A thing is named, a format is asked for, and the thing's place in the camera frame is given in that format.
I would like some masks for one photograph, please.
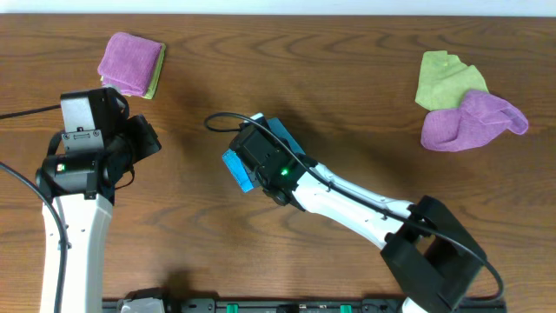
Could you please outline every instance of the black mount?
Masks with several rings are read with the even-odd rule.
[[[128,102],[113,88],[61,95],[65,131],[50,140],[36,184],[55,196],[101,194],[114,204],[115,186],[133,164],[162,146],[144,116],[129,117]],[[63,142],[65,154],[56,155]]]
[[[255,120],[265,126],[264,117]],[[262,187],[262,192],[279,205],[292,204],[304,210],[292,194],[297,188],[297,181],[305,174],[305,170],[268,134],[260,131],[251,123],[241,123],[241,131],[232,140],[229,148],[242,160],[242,163],[255,175]],[[288,140],[281,139],[289,147]],[[297,154],[308,167],[317,162],[308,156]]]
[[[368,298],[364,300],[216,300],[198,298],[187,300],[170,300],[163,296],[149,297],[164,300],[165,313],[400,313],[404,302],[401,298]],[[103,313],[121,313],[123,300],[104,301]],[[458,313],[506,313],[503,302],[488,305],[462,304]]]
[[[466,229],[440,201],[424,196],[409,210],[409,219],[424,220],[427,226],[467,246],[476,255],[487,255]],[[468,252],[436,237],[422,255],[415,243],[430,236],[407,224],[386,237],[381,256],[404,293],[427,312],[452,312],[458,308],[482,263]]]

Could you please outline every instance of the white wall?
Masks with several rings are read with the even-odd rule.
[[[556,17],[556,0],[0,0],[0,12]]]

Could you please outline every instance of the blue object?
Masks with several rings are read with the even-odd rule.
[[[288,141],[289,147],[293,152],[305,154],[305,151],[303,151],[301,146],[295,141],[277,117],[267,120],[267,123],[268,127],[275,135]],[[222,160],[226,166],[228,166],[229,172],[232,173],[232,176],[240,185],[243,192],[249,192],[259,186],[259,182],[256,180],[255,176],[243,165],[242,160],[240,160],[235,152],[228,149],[222,156]]]
[[[251,183],[251,179],[249,178],[247,171],[243,167],[242,161],[235,154],[235,152],[228,149],[228,151],[226,151],[222,156],[222,160],[224,161],[226,166],[228,166],[229,172],[232,173],[232,176],[240,185],[243,192],[248,192],[255,187],[253,183]]]

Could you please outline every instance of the black bracket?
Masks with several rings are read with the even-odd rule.
[[[424,196],[410,210],[410,219],[424,220],[428,227],[487,259],[477,242],[440,201]],[[404,293],[422,309],[430,313],[452,312],[483,265],[468,252],[438,237],[422,255],[414,245],[419,235],[430,236],[404,224],[396,234],[387,236],[382,258]]]

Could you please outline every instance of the green cloth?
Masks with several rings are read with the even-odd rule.
[[[162,69],[162,60],[164,60],[164,51],[166,50],[166,44],[161,43],[162,47],[160,49],[160,54],[158,55],[158,61],[156,61],[156,67],[153,71],[153,77],[150,79],[149,87],[147,88],[147,92],[143,98],[145,99],[152,99],[156,92],[156,86],[158,85],[158,78],[160,77],[160,70]]]
[[[416,103],[427,110],[454,109],[469,90],[488,92],[485,79],[474,65],[465,65],[447,51],[423,54]]]

